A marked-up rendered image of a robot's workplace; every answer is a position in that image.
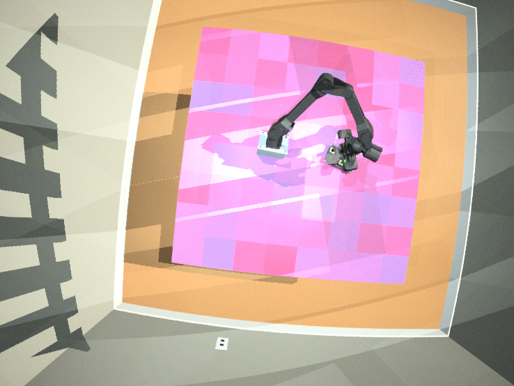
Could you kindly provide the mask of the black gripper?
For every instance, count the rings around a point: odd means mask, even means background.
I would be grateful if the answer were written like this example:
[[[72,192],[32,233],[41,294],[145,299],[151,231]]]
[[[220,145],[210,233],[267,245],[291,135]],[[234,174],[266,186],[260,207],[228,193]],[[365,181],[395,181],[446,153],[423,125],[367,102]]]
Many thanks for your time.
[[[348,138],[349,136],[352,135],[352,130],[351,129],[343,129],[343,130],[339,130],[337,132],[337,136],[338,138],[342,138],[342,139],[345,139],[345,142],[342,142],[341,144],[339,144],[340,146],[340,152],[341,152],[341,158],[342,159],[345,159],[345,162],[343,163],[343,170],[344,171],[352,171],[352,170],[356,170],[358,168],[357,166],[357,161],[352,161],[351,158],[354,157],[354,154],[355,153],[351,153],[349,150],[348,150]]]

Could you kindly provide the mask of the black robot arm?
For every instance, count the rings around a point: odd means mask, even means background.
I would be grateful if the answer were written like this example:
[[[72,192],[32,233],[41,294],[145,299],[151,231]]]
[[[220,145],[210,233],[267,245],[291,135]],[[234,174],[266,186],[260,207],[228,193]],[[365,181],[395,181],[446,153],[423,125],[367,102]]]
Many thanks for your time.
[[[299,118],[312,103],[326,94],[344,97],[357,125],[358,137],[349,136],[347,142],[348,150],[351,153],[355,153],[355,155],[363,153],[363,157],[377,162],[383,148],[372,144],[373,125],[371,125],[370,121],[364,116],[353,86],[326,72],[319,76],[309,93],[300,100],[289,114],[283,115],[276,123],[273,123],[267,132],[266,148],[280,149],[283,136],[287,135],[287,133],[293,129],[295,125],[294,121]]]

